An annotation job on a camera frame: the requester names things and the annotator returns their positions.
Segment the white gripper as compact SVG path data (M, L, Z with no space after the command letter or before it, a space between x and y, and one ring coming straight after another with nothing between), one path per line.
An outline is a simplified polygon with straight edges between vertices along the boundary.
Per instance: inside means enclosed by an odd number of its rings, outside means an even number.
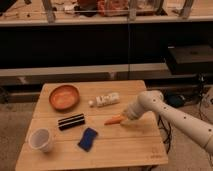
M128 121L137 120L139 118L137 109L138 106L135 103L130 103L122 113L121 125L125 125Z

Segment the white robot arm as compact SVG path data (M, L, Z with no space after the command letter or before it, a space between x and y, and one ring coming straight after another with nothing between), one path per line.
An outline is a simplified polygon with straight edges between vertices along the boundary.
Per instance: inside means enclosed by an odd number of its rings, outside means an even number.
M123 111L123 115L130 120L137 120L148 111L162 116L213 155L213 125L166 104L163 94L158 90L140 92Z

